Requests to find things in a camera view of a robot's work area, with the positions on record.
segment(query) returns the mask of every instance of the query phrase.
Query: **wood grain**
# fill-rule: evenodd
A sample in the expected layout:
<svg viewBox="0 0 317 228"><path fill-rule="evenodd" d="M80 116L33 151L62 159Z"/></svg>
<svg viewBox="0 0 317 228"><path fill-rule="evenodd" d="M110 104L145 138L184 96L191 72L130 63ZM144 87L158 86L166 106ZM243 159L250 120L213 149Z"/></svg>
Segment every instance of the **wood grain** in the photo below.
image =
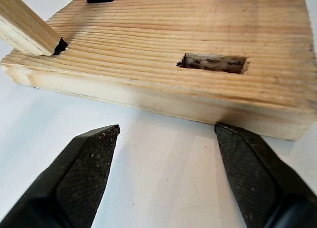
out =
<svg viewBox="0 0 317 228"><path fill-rule="evenodd" d="M304 0L74 0L48 24L58 56L13 51L17 83L298 139L316 119L317 69ZM185 53L247 58L243 74L177 67Z"/></svg>
<svg viewBox="0 0 317 228"><path fill-rule="evenodd" d="M0 38L23 53L50 56L60 36L22 0L0 0Z"/></svg>

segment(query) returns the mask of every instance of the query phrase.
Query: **wooden board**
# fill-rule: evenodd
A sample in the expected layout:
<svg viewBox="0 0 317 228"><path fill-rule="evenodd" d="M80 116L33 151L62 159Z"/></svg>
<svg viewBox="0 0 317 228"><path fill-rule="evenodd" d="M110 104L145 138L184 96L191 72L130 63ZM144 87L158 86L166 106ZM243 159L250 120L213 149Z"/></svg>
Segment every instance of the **wooden board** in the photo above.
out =
<svg viewBox="0 0 317 228"><path fill-rule="evenodd" d="M68 49L14 50L2 65L16 83L281 139L298 139L316 119L304 0L74 0L48 24ZM248 68L177 67L185 53L246 57Z"/></svg>

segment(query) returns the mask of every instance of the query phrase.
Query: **wooden dowel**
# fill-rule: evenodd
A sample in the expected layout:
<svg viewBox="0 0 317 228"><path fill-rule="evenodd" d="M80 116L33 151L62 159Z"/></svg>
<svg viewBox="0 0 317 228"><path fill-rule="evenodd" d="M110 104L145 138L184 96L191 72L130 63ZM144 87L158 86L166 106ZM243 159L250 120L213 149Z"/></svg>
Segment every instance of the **wooden dowel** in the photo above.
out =
<svg viewBox="0 0 317 228"><path fill-rule="evenodd" d="M61 39L22 0L0 0L0 37L35 56L53 55Z"/></svg>

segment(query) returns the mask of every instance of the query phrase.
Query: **white backdrop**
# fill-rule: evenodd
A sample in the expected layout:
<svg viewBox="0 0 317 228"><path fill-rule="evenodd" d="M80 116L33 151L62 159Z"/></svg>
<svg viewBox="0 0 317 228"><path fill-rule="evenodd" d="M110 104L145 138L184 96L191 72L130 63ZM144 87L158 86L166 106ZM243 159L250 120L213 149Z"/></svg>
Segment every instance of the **white backdrop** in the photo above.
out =
<svg viewBox="0 0 317 228"><path fill-rule="evenodd" d="M71 0L24 0L48 19ZM317 32L317 0L307 0ZM0 58L11 47L0 42ZM120 124L93 227L243 228L213 126L14 84L0 71L0 220L76 135ZM317 192L317 123L297 142L265 138Z"/></svg>

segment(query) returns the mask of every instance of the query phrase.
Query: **rectangular hole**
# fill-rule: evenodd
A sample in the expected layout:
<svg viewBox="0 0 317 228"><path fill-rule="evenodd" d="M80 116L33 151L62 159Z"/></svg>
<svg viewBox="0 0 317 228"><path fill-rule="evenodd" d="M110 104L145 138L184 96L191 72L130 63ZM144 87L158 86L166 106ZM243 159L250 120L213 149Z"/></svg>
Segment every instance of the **rectangular hole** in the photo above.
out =
<svg viewBox="0 0 317 228"><path fill-rule="evenodd" d="M182 61L177 63L180 68L197 68L216 72L244 73L247 71L247 58L242 56L223 56L218 54L202 55L186 53Z"/></svg>

